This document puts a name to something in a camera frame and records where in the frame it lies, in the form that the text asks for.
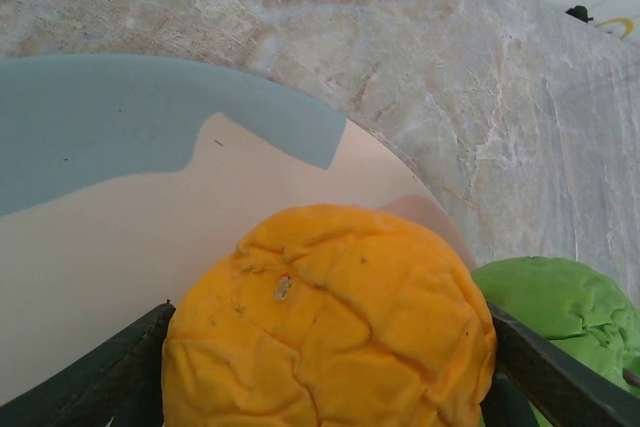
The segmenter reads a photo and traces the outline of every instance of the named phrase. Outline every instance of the table top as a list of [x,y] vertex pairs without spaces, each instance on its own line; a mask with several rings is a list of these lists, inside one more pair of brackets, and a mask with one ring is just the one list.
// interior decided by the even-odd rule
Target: table top
[[252,72],[395,152],[480,264],[577,258],[640,304],[638,50],[535,0],[0,0],[0,56]]

